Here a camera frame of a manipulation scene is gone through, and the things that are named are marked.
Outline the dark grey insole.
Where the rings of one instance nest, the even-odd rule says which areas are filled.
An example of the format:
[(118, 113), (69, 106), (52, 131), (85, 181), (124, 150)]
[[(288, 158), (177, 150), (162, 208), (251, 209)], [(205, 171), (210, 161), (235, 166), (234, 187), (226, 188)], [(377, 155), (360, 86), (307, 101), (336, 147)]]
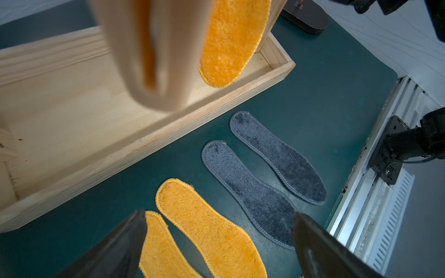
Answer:
[(327, 201), (327, 188), (313, 165), (247, 111), (234, 113), (229, 128), (260, 156), (295, 196), (317, 206)]

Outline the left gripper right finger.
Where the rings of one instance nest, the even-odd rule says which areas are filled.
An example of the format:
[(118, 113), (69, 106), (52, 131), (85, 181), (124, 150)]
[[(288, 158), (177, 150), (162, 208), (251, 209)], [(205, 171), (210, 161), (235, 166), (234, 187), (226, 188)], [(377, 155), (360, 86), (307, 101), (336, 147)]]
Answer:
[(304, 278), (380, 278), (309, 215), (295, 213), (293, 242)]

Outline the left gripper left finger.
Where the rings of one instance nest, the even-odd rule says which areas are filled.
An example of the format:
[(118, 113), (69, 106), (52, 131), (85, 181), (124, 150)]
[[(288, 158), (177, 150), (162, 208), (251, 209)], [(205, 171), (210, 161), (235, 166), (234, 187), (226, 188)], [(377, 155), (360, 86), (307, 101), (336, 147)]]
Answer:
[(56, 277), (134, 278), (146, 235), (145, 211), (136, 211)]

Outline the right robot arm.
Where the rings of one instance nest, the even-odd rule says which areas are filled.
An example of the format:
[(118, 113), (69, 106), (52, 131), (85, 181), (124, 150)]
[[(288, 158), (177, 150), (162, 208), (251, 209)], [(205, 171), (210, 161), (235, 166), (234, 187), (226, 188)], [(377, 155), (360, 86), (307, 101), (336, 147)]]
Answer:
[(423, 116), (411, 129), (396, 115), (390, 117), (369, 167), (388, 185), (397, 182), (402, 164), (420, 164), (445, 158), (445, 109)]

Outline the yellow insole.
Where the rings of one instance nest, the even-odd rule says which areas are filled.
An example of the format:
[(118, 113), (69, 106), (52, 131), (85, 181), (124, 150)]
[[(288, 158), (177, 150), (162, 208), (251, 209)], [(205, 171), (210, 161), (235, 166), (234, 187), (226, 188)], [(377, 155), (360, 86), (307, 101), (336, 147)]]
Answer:
[(198, 71), (209, 86), (234, 83), (254, 55), (265, 31), (271, 1), (216, 1)]
[(195, 245), (216, 278), (266, 278), (267, 270), (249, 234), (209, 205), (193, 186), (166, 180), (157, 209)]
[(139, 268), (146, 278), (200, 278), (178, 248), (163, 217), (146, 211), (147, 234)]

